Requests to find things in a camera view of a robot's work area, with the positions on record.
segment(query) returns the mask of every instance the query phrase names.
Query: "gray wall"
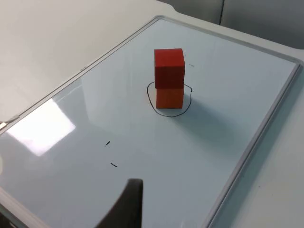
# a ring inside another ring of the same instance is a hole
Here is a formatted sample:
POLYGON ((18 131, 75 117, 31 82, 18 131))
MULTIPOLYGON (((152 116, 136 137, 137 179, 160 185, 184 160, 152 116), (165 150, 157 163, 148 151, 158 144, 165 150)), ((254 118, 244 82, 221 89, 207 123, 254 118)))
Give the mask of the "gray wall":
POLYGON ((176 11, 195 18, 219 24, 223 0, 159 0, 176 11))
POLYGON ((304 0, 225 0, 221 25, 304 49, 304 0))

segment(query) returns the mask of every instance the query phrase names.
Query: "stacked blocks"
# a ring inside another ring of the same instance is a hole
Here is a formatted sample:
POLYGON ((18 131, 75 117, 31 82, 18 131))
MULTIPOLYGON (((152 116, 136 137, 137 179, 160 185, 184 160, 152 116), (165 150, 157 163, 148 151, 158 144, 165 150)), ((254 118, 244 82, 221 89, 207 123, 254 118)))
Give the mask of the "stacked blocks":
POLYGON ((154 50, 156 108, 182 108, 185 61, 182 49, 154 50))

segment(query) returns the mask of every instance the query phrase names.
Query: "orange block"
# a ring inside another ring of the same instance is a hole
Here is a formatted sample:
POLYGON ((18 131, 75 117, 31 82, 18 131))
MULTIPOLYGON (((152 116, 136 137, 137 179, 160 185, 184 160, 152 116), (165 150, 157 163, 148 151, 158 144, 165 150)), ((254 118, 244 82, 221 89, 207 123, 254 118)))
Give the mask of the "orange block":
POLYGON ((182 108, 184 88, 156 89, 156 108, 182 108))

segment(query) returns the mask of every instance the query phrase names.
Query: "whiteboard frame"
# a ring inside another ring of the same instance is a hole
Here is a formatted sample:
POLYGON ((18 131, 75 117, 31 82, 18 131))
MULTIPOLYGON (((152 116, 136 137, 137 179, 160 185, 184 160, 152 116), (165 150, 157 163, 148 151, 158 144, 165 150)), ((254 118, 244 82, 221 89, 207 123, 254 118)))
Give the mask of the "whiteboard frame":
MULTIPOLYGON (((172 23, 177 23, 183 26, 186 26, 188 28, 198 30, 200 32, 204 32, 216 37, 223 38, 225 40, 229 40, 234 43, 241 44, 243 46, 259 50, 261 52, 265 52, 267 54, 271 54, 273 56, 291 61, 295 63, 295 67, 292 70, 291 74, 289 75, 287 81, 283 85, 282 89, 280 90, 278 96, 276 97, 275 101, 271 105, 269 111, 265 115, 263 121, 261 122, 258 130, 254 134, 253 138, 249 142, 248 146, 246 147, 245 151, 243 152, 241 158, 239 159, 237 165, 235 166, 234 170, 232 171, 230 177, 228 178, 224 188, 222 189, 221 193, 217 197, 217 200, 215 201, 213 207, 211 208, 209 214, 207 215, 202 228, 209 228, 212 226, 214 223, 217 215, 219 214, 219 211, 222 209, 222 206, 224 205, 225 201, 228 199, 229 194, 235 187, 237 180, 239 179, 242 171, 244 170, 246 164, 249 162, 250 157, 254 154, 254 150, 258 146, 259 142, 264 136, 264 133, 267 131, 268 126, 271 124, 273 117, 275 116, 277 110, 283 103, 284 99, 286 98, 286 95, 288 94, 293 82, 299 75, 299 72, 302 70, 302 61, 295 58, 291 57, 264 47, 260 47, 258 45, 254 45, 242 40, 238 40, 236 38, 232 38, 214 31, 210 31, 204 28, 196 27, 191 24, 187 24, 184 22, 181 22, 179 20, 171 19, 165 16, 156 16, 154 17, 150 22, 145 24, 142 28, 137 30, 135 33, 133 33, 130 37, 122 41, 120 44, 118 44, 116 47, 113 49, 109 50, 105 54, 103 54, 101 57, 99 57, 97 60, 93 61, 90 63, 88 66, 84 67, 83 69, 80 70, 76 75, 71 77, 69 80, 67 80, 65 83, 63 83, 61 86, 59 86, 57 89, 49 93, 47 96, 43 97, 41 100, 39 100, 37 103, 35 103, 33 106, 31 106, 29 109, 25 110, 19 115, 19 118, 11 123, 8 123, 6 127, 0 130, 0 135, 7 131, 11 126, 19 122, 23 117, 34 111, 36 108, 38 108, 40 105, 45 103, 48 99, 56 95, 58 92, 66 88, 68 85, 73 83, 75 80, 86 74, 88 71, 93 69, 95 66, 100 64, 103 60, 108 58, 110 55, 115 53, 118 49, 120 49, 122 46, 127 44, 129 41, 131 41, 133 38, 135 38, 137 35, 145 31, 148 27, 150 27, 152 24, 157 22, 158 20, 166 20, 172 23)), ((36 224, 39 224, 39 227, 48 227, 46 224, 43 223, 39 218, 37 218, 35 215, 33 215, 29 210, 27 210, 25 207, 20 205, 13 197, 9 196, 2 188, 0 188, 0 196, 6 194, 6 197, 2 198, 0 197, 0 205, 2 205, 5 209, 8 210, 8 215, 11 214, 10 219, 14 220, 15 223, 17 224, 24 224, 25 226, 29 227, 36 227, 36 224)))

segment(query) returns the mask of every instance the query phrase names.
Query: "red block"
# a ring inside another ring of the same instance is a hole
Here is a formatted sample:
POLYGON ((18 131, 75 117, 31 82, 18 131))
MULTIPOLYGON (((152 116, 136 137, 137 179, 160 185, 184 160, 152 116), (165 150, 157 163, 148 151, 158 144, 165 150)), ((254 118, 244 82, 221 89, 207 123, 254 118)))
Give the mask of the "red block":
POLYGON ((181 48, 154 50, 155 88, 182 89, 184 87, 185 60, 181 48))
POLYGON ((182 108, 184 88, 156 89, 156 108, 182 108))

